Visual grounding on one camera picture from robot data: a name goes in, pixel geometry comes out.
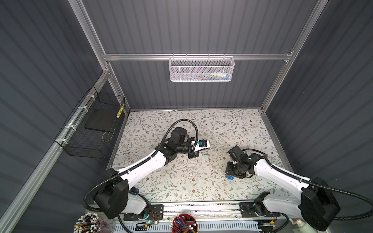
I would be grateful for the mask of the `perforated metal ring plate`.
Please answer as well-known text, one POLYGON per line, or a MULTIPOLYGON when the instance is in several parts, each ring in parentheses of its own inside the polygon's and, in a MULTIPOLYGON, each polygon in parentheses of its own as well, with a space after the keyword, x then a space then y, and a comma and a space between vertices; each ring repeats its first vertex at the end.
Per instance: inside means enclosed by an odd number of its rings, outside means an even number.
POLYGON ((202 155, 206 162, 210 161, 210 156, 208 152, 203 152, 202 155))

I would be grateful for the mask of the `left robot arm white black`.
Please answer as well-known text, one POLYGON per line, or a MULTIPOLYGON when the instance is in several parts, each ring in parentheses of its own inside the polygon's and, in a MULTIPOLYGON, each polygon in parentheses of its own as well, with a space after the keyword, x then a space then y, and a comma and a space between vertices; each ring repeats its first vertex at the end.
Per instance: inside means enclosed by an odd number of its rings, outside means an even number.
POLYGON ((139 194, 135 184, 152 172, 166 166, 178 154, 188 154, 189 158, 195 158, 199 156, 200 151, 209 147, 208 140, 189 137, 186 129, 177 127, 172 130, 171 137, 165 139, 148 156, 126 168, 107 170, 103 177, 104 180, 119 173, 122 175, 112 181, 105 182, 94 191, 94 202, 108 219, 114 219, 122 213, 147 219, 151 211, 151 204, 139 194))

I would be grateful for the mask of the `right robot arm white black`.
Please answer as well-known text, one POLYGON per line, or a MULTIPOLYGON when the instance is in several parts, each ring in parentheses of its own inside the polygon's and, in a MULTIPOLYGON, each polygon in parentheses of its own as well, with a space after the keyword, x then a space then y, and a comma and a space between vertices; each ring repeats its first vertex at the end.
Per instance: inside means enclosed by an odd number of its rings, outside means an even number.
POLYGON ((228 152, 232 161, 227 163, 227 178, 265 178, 288 191, 291 198, 276 196, 263 191, 255 198, 251 208, 259 216, 282 213, 288 217, 301 218, 309 226, 326 231, 341 208, 327 183, 319 178, 302 177, 272 164, 265 153, 252 150, 247 154, 238 146, 228 152))

